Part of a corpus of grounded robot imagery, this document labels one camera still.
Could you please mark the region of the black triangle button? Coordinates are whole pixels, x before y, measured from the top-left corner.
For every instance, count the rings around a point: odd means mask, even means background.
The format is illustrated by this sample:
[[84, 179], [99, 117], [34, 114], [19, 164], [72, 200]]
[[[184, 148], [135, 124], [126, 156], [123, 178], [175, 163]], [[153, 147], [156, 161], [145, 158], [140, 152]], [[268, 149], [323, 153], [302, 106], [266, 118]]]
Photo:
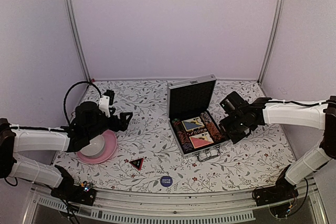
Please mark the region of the black triangle button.
[[138, 158], [138, 159], [129, 161], [129, 163], [132, 167], [140, 171], [143, 165], [143, 161], [144, 161], [144, 158]]

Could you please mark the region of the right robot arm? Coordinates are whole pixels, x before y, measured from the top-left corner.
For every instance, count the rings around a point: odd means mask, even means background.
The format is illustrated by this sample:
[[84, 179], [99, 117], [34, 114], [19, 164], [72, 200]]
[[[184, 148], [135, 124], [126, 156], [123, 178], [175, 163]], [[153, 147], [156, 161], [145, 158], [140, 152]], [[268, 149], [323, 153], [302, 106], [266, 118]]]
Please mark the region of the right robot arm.
[[227, 95], [220, 106], [226, 117], [220, 123], [221, 131], [233, 143], [246, 138], [259, 126], [280, 125], [286, 131], [299, 127], [320, 131], [299, 159], [279, 175], [271, 196], [276, 201], [291, 194], [292, 187], [317, 172], [335, 159], [335, 96], [320, 101], [277, 100], [261, 97], [249, 103], [236, 91]]

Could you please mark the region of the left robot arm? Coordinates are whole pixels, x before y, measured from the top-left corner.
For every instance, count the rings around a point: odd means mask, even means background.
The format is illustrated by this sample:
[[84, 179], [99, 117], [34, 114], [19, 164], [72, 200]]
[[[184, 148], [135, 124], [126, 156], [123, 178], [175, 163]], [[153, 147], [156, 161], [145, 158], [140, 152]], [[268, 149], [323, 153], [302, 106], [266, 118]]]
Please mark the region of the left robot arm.
[[21, 178], [56, 188], [67, 200], [78, 195], [73, 177], [61, 166], [45, 165], [20, 156], [24, 151], [62, 151], [76, 153], [107, 130], [125, 131], [131, 112], [114, 114], [108, 104], [84, 102], [75, 109], [69, 126], [60, 128], [21, 127], [1, 119], [1, 178]]

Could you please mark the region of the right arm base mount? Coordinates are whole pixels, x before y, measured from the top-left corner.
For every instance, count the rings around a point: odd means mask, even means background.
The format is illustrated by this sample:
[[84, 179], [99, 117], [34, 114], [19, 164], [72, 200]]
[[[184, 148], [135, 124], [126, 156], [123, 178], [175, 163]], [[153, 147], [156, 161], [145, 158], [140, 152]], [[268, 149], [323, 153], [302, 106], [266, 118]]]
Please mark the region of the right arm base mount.
[[292, 185], [285, 179], [288, 168], [289, 166], [280, 173], [274, 186], [258, 187], [252, 191], [251, 195], [257, 206], [273, 204], [299, 196], [296, 185]]

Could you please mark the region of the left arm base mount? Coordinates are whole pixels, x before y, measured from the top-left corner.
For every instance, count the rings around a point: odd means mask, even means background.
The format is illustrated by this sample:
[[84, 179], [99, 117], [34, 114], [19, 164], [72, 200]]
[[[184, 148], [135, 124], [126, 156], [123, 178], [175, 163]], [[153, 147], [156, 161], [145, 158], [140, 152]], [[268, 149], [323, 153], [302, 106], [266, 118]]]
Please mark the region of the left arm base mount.
[[97, 195], [93, 185], [88, 182], [76, 185], [73, 177], [63, 167], [58, 165], [55, 167], [60, 171], [62, 180], [58, 187], [51, 189], [51, 196], [64, 201], [93, 206]]

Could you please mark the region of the blue peach chip stack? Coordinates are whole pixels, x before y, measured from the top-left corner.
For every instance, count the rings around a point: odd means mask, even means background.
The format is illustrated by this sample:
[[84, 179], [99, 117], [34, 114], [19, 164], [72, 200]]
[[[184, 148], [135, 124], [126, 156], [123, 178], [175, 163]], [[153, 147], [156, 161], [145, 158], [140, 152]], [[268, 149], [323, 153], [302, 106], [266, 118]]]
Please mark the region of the blue peach chip stack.
[[202, 121], [204, 122], [205, 125], [214, 123], [212, 118], [210, 117], [210, 115], [207, 112], [202, 112], [200, 114], [200, 118], [202, 119]]

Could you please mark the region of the orange black chip roll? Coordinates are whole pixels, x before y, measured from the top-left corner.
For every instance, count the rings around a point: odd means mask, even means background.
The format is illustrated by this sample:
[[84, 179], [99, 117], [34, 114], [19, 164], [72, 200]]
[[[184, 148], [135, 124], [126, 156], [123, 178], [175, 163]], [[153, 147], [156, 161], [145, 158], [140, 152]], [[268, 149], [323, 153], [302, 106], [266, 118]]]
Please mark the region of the orange black chip roll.
[[215, 143], [221, 142], [224, 140], [223, 135], [217, 129], [216, 125], [213, 122], [206, 123], [207, 130]]

